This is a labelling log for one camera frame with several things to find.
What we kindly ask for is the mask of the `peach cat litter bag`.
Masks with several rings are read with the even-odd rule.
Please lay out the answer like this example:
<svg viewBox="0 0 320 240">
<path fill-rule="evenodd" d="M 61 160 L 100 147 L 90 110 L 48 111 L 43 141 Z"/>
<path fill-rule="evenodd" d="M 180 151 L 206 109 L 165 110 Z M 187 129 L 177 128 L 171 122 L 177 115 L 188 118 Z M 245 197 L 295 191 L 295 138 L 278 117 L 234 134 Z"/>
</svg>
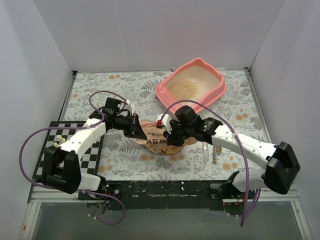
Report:
<svg viewBox="0 0 320 240">
<path fill-rule="evenodd" d="M 156 155 L 173 155 L 180 152 L 185 146 L 197 143 L 194 137 L 190 137 L 184 140 L 182 146 L 167 145 L 166 138 L 163 136 L 165 128 L 157 128 L 156 124 L 151 121 L 140 121 L 139 123 L 147 140 L 136 139 L 136 143 Z"/>
</svg>

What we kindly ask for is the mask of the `clear plastic litter scoop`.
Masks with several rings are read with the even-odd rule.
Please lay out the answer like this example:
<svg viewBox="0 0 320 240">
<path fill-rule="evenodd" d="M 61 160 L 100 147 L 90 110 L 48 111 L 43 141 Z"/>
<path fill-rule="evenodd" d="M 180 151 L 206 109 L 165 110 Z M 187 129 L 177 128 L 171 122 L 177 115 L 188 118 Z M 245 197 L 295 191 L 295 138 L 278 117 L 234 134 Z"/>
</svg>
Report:
<svg viewBox="0 0 320 240">
<path fill-rule="evenodd" d="M 202 157 L 205 161 L 210 159 L 209 145 L 206 142 L 202 143 Z"/>
</svg>

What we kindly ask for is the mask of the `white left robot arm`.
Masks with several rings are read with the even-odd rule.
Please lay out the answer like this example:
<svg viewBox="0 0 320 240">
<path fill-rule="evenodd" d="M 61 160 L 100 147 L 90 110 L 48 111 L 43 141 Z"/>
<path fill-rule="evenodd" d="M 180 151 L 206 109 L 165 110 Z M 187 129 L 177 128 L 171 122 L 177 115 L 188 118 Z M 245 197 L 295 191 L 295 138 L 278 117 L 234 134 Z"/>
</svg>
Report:
<svg viewBox="0 0 320 240">
<path fill-rule="evenodd" d="M 101 184 L 102 178 L 81 172 L 80 160 L 108 130 L 117 129 L 124 133 L 132 133 L 134 124 L 138 121 L 136 113 L 127 116 L 108 114 L 102 119 L 102 115 L 95 112 L 85 122 L 84 129 L 78 130 L 60 146 L 48 147 L 44 151 L 41 183 L 68 194 L 89 191 L 95 200 L 103 199 L 107 191 Z"/>
</svg>

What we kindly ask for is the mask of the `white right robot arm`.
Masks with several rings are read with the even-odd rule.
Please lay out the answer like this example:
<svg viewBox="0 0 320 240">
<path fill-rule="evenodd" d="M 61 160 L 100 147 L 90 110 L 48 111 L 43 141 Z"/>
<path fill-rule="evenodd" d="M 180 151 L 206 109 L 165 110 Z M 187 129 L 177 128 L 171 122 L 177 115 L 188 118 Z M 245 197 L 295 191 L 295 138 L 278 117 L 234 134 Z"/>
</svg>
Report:
<svg viewBox="0 0 320 240">
<path fill-rule="evenodd" d="M 237 199 L 246 191 L 268 188 L 286 195 L 289 192 L 301 166 L 292 146 L 286 142 L 276 145 L 236 133 L 221 120 L 212 117 L 201 118 L 190 106 L 183 106 L 175 112 L 175 119 L 168 114 L 157 118 L 155 127 L 170 148 L 181 148 L 191 139 L 209 145 L 226 148 L 242 155 L 244 161 L 252 161 L 260 168 L 245 173 L 235 171 L 214 193 L 221 197 Z"/>
</svg>

